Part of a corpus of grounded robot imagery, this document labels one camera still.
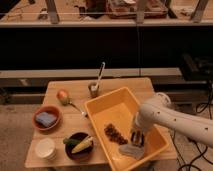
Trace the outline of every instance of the orange plastic bin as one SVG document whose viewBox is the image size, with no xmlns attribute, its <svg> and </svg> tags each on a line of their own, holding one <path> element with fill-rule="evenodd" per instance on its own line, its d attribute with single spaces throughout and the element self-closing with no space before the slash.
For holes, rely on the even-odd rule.
<svg viewBox="0 0 213 171">
<path fill-rule="evenodd" d="M 85 103 L 93 128 L 114 171 L 126 171 L 136 168 L 169 146 L 167 140 L 155 126 L 145 137 L 145 154 L 140 160 L 120 154 L 119 145 L 108 139 L 104 128 L 112 123 L 121 135 L 130 142 L 131 123 L 139 106 L 140 103 L 128 87 L 122 87 Z"/>
</svg>

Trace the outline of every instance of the white paper cup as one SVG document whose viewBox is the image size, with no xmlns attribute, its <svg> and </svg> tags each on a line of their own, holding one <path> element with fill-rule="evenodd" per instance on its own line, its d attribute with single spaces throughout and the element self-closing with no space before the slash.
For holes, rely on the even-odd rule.
<svg viewBox="0 0 213 171">
<path fill-rule="evenodd" d="M 35 147 L 35 153 L 41 159 L 54 159 L 56 154 L 55 142 L 51 138 L 40 140 Z"/>
</svg>

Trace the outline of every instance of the apple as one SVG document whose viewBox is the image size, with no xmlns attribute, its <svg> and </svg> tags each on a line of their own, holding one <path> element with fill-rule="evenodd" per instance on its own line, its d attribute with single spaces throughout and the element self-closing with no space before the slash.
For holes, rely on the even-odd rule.
<svg viewBox="0 0 213 171">
<path fill-rule="evenodd" d="M 70 103 L 69 92 L 67 90 L 59 90 L 56 97 L 63 105 L 68 105 Z"/>
</svg>

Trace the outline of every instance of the dark bowl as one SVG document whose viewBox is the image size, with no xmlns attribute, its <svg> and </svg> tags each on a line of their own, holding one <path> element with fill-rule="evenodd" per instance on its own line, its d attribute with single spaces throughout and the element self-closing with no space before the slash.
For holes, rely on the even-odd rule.
<svg viewBox="0 0 213 171">
<path fill-rule="evenodd" d="M 73 134 L 70 138 L 72 139 L 76 139 L 76 140 L 83 140 L 84 138 L 86 138 L 88 136 L 87 133 L 84 132 L 78 132 Z M 85 148 L 84 150 L 72 154 L 72 149 L 75 147 L 75 145 L 65 145 L 65 151 L 67 156 L 72 159 L 72 160 L 76 160 L 76 161 L 82 161 L 82 160 L 86 160 L 90 157 L 92 149 L 93 149 L 93 142 L 92 145 Z"/>
</svg>

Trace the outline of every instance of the corn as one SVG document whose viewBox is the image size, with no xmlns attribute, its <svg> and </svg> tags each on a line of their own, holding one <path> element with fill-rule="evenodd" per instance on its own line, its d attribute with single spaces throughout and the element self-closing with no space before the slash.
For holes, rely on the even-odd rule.
<svg viewBox="0 0 213 171">
<path fill-rule="evenodd" d="M 72 154 L 78 153 L 92 145 L 93 137 L 86 137 L 72 149 Z"/>
</svg>

